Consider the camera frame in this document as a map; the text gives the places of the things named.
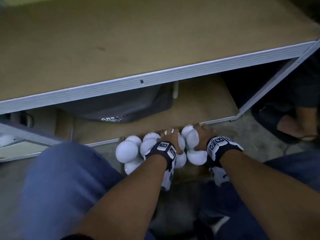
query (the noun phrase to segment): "black fabric bag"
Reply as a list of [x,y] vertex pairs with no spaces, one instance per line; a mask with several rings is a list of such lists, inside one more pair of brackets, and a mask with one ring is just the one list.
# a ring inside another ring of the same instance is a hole
[[117,92],[57,104],[72,115],[102,122],[127,123],[170,109],[171,84]]

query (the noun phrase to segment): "forearm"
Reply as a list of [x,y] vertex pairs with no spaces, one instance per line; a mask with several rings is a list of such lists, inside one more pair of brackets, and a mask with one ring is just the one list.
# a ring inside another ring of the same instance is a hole
[[220,163],[270,239],[318,239],[320,194],[237,150]]
[[156,208],[166,160],[153,155],[87,213],[76,233],[94,240],[143,239]]

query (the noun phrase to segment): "hand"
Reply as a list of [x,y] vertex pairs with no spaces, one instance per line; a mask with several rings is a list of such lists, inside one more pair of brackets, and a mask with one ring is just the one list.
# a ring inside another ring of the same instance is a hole
[[171,128],[168,128],[166,135],[164,132],[162,132],[160,134],[161,138],[158,141],[169,141],[170,143],[172,143],[174,145],[174,148],[176,149],[177,154],[181,155],[181,154],[183,154],[183,151],[179,147],[179,142],[178,142],[179,129],[174,129],[173,132],[171,132],[171,130],[172,130]]
[[196,124],[193,127],[199,135],[199,144],[194,148],[195,151],[206,151],[207,142],[214,136],[216,136],[215,129],[210,129],[208,125]]

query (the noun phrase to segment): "black glove strap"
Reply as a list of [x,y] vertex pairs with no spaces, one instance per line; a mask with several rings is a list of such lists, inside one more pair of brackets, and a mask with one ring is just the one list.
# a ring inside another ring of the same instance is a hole
[[167,161],[167,169],[168,171],[171,171],[173,167],[173,161],[177,156],[177,151],[174,147],[174,145],[169,141],[159,141],[157,142],[145,155],[145,158],[147,159],[151,155],[161,155],[164,157]]
[[238,150],[243,151],[243,148],[233,141],[232,139],[224,136],[216,136],[212,137],[207,142],[207,154],[212,159],[209,160],[209,167],[222,167],[220,164],[220,158],[225,154],[228,150]]

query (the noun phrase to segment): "gray floor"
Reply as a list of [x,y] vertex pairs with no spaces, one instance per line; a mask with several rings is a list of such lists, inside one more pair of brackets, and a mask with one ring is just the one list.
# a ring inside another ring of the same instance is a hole
[[[287,145],[260,126],[249,112],[238,120],[211,125],[219,135],[233,138],[241,144],[251,157],[264,162],[284,154]],[[102,153],[117,170],[121,166],[115,159],[117,144],[98,146]],[[302,151],[303,146],[294,145],[287,154]],[[21,239],[13,224],[18,209],[19,190],[22,187],[26,169],[33,159],[4,162],[0,164],[0,239]],[[169,193],[161,194],[158,211],[160,212],[151,226],[160,235],[178,234],[192,229],[195,218],[195,204],[198,201],[197,183],[174,186]]]

